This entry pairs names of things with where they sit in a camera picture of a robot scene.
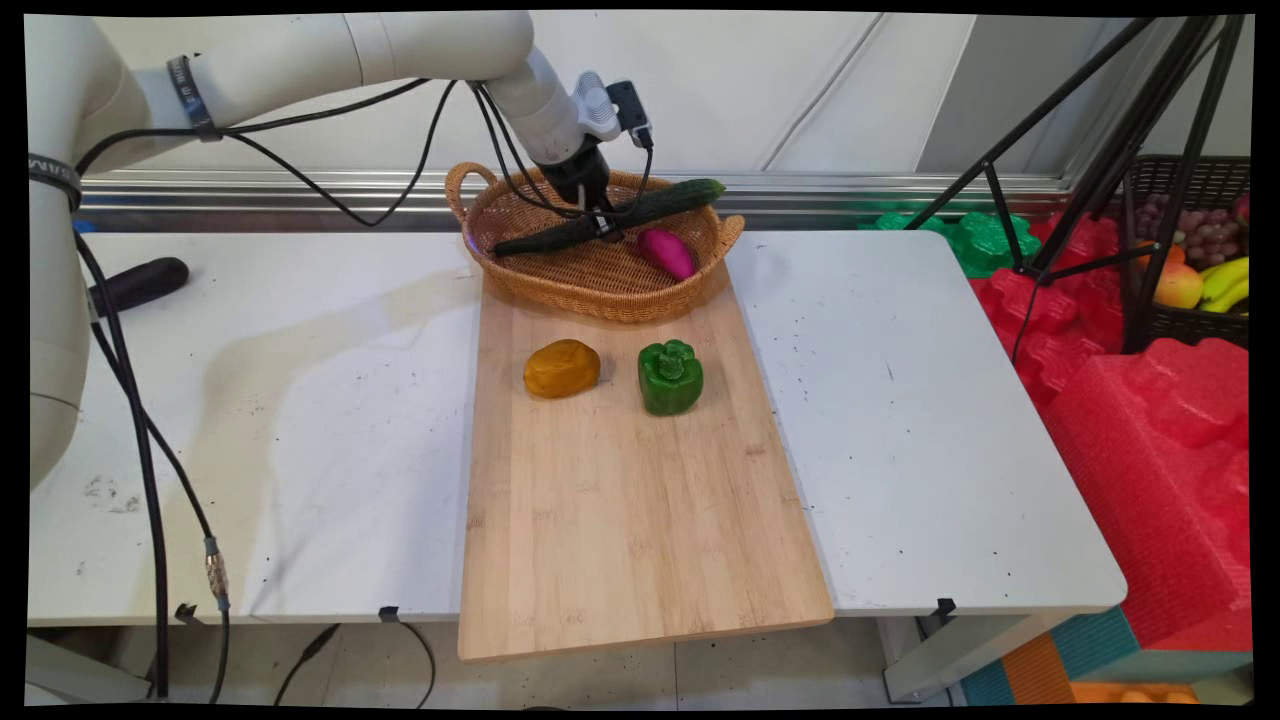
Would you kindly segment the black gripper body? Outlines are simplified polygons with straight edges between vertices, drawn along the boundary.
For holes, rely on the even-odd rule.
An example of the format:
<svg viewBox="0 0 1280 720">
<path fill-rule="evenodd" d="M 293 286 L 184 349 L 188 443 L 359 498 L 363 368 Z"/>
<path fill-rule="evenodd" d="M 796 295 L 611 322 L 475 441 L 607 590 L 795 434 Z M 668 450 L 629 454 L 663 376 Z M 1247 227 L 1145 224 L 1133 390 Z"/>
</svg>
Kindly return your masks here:
<svg viewBox="0 0 1280 720">
<path fill-rule="evenodd" d="M 544 163 L 543 176 L 561 200 L 585 211 L 612 213 L 608 197 L 611 169 L 598 150 L 600 140 L 585 136 L 566 160 Z"/>
</svg>

